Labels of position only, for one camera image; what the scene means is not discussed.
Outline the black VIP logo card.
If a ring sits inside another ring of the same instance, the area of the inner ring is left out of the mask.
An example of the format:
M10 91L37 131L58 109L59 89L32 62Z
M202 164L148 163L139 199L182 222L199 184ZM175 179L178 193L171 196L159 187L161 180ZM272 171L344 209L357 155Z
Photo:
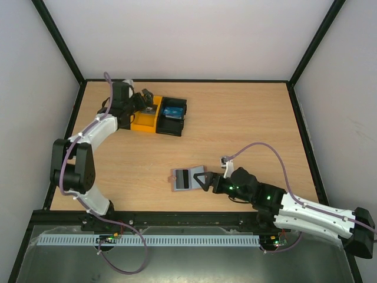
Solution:
M155 114L157 112L157 107L158 107L158 105L152 104L152 105L147 106L146 108L140 110L140 113L155 116Z

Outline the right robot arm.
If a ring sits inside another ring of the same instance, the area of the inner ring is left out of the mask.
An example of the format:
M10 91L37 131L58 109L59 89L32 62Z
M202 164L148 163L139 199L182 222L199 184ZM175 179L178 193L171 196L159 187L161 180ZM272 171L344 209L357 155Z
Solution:
M262 183L240 167L229 177L214 172L194 174L205 191L226 194L251 204L259 214L257 225L304 232L326 239L359 258L371 259L375 246L375 224L368 210L333 208L311 202L277 186Z

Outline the black stripe back card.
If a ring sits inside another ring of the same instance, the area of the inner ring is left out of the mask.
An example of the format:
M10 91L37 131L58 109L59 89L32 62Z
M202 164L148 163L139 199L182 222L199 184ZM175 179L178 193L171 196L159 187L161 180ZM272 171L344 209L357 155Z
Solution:
M188 169L178 169L175 171L175 189L176 190L188 190L190 186L190 171Z

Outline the blue VIP card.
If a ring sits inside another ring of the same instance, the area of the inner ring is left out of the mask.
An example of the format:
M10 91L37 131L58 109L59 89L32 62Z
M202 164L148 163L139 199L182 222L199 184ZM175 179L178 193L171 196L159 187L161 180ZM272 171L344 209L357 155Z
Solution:
M163 115L166 118L181 119L184 115L183 108L166 106L166 107L163 108Z

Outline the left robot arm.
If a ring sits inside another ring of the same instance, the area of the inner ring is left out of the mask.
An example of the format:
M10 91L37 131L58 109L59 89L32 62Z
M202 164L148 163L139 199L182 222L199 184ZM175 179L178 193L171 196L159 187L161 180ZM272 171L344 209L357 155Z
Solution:
M93 121L76 135L57 139L52 147L51 183L94 216L105 216L113 210L113 203L95 184L94 151L117 130L129 128L136 114L152 107L154 102L152 92L143 89L136 93L131 80L107 82L110 95Z

